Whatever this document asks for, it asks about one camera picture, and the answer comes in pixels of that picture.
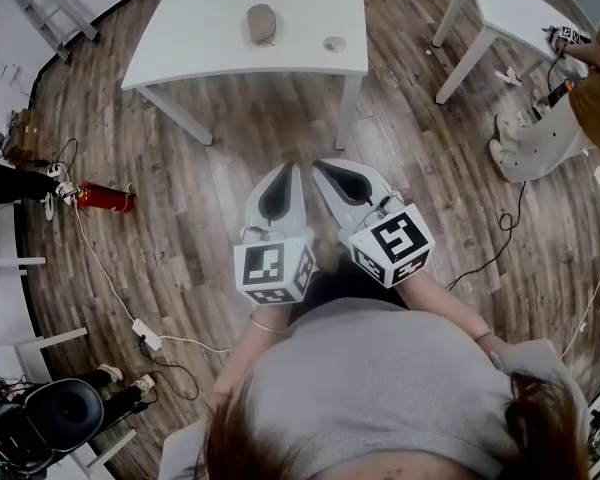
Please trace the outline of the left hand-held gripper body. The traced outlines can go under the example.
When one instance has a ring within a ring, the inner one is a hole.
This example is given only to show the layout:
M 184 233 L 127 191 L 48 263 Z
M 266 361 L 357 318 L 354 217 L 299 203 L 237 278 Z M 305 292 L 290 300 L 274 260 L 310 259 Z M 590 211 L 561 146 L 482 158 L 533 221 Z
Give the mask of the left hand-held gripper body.
M 252 305 L 282 305 L 304 300 L 316 271 L 314 232 L 299 234 L 251 226 L 234 247 L 236 289 Z

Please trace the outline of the person's black trousers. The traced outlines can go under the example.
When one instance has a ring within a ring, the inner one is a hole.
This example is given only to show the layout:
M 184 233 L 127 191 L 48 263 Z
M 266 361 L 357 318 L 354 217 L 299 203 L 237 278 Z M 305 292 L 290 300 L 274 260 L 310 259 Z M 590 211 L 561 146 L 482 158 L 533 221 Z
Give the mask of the person's black trousers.
M 312 275 L 305 298 L 293 305 L 288 323 L 293 324 L 311 310 L 341 298 L 378 300 L 408 308 L 395 288 L 385 288 L 351 259 L 342 256 L 334 272 Z

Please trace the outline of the red fire extinguisher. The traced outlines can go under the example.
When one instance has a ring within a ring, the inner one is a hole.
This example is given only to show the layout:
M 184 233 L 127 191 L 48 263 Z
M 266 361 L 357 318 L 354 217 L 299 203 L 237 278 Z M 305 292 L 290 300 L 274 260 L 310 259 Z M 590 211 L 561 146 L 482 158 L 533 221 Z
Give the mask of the red fire extinguisher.
M 128 213 L 135 208 L 136 195 L 127 191 L 81 182 L 77 186 L 75 205 L 81 208 L 98 208 L 118 213 Z

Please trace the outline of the cardboard box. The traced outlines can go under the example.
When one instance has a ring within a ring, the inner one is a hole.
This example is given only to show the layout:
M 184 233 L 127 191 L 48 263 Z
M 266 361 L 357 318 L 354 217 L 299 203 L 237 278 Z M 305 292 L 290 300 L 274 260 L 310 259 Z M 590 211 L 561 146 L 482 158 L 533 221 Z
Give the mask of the cardboard box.
M 15 167 L 32 163 L 38 138 L 37 117 L 34 111 L 13 112 L 2 144 L 4 159 Z

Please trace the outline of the person's right forearm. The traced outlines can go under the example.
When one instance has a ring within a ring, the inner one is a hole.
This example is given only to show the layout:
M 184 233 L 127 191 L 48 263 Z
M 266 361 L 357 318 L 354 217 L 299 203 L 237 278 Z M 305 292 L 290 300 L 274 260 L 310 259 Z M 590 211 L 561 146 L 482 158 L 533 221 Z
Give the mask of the person's right forearm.
M 509 345 L 497 337 L 477 310 L 472 309 L 420 270 L 395 286 L 411 309 L 449 320 L 464 331 L 487 354 L 500 353 Z

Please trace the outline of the white table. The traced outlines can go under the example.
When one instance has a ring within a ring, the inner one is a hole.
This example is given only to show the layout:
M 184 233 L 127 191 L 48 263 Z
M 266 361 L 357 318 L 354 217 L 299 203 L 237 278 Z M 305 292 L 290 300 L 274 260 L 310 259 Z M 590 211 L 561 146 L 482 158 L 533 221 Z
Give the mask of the white table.
M 545 30 L 551 26 L 565 26 L 579 32 L 575 23 L 543 0 L 474 0 L 477 4 L 482 28 L 448 76 L 435 96 L 442 105 L 456 91 L 485 52 L 497 39 L 519 43 L 535 54 L 535 59 L 525 65 L 518 77 L 526 78 L 542 62 L 555 59 Z M 436 31 L 433 46 L 444 42 L 465 0 L 451 0 Z
M 34 337 L 16 343 L 0 344 L 0 374 L 10 379 L 23 378 L 32 383 L 51 382 L 52 377 L 42 351 L 87 334 L 87 328 L 81 327 L 51 337 Z
M 247 10 L 276 14 L 275 37 L 253 44 Z M 339 36 L 346 48 L 324 49 Z M 345 149 L 368 73 L 364 0 L 161 0 L 136 47 L 122 89 L 137 91 L 203 145 L 212 135 L 163 89 L 188 79 L 245 73 L 318 73 L 344 79 L 335 147 Z
M 18 256 L 14 205 L 0 206 L 0 273 L 8 270 L 24 276 L 27 267 L 45 264 L 45 257 Z

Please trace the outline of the aluminium ladder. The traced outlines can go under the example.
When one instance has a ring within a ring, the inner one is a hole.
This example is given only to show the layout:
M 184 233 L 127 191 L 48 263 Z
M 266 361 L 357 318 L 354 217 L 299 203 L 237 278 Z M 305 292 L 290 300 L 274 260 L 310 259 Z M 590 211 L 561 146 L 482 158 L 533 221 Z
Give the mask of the aluminium ladder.
M 76 35 L 98 42 L 100 33 L 91 24 L 78 0 L 11 0 L 21 15 L 65 64 L 73 59 L 67 44 Z

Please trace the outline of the black office chair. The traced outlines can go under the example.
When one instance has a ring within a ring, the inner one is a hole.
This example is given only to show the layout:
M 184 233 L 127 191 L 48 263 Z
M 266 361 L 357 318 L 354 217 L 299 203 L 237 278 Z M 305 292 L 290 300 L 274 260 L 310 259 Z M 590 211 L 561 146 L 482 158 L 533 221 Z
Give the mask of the black office chair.
M 0 472 L 10 480 L 44 479 L 103 419 L 100 395 L 80 379 L 40 385 L 18 402 L 0 396 Z

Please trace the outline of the person's left forearm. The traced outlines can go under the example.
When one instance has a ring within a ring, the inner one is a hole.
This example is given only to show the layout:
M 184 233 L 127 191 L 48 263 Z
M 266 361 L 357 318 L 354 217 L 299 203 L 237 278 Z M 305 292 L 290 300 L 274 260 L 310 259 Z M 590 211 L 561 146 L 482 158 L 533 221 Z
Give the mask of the person's left forearm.
M 256 361 L 270 348 L 289 336 L 292 304 L 258 306 L 216 379 L 213 397 L 223 400 L 237 390 L 248 377 Z

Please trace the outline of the beige oval pad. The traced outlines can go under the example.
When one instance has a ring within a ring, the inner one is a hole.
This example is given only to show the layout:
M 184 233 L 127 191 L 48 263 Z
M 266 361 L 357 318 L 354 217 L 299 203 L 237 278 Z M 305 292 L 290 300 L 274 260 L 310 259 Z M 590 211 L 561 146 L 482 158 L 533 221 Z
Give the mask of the beige oval pad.
M 274 10 L 264 3 L 251 6 L 247 10 L 247 28 L 253 44 L 270 42 L 275 37 L 277 30 Z

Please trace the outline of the person's grey shirt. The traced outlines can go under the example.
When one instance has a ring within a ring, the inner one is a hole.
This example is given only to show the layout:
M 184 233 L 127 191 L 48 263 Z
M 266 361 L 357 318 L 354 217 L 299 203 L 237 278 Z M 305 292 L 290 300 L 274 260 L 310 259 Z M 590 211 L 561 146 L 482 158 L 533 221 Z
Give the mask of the person's grey shirt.
M 587 402 L 552 343 L 487 355 L 438 315 L 341 298 L 289 326 L 159 480 L 588 480 Z

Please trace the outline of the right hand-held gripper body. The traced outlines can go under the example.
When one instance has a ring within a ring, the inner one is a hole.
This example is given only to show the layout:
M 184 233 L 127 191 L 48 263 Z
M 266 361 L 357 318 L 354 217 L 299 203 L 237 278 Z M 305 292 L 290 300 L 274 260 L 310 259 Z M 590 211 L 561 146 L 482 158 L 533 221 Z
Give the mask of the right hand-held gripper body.
M 344 213 L 344 244 L 372 279 L 393 287 L 424 268 L 434 238 L 414 204 L 367 204 Z

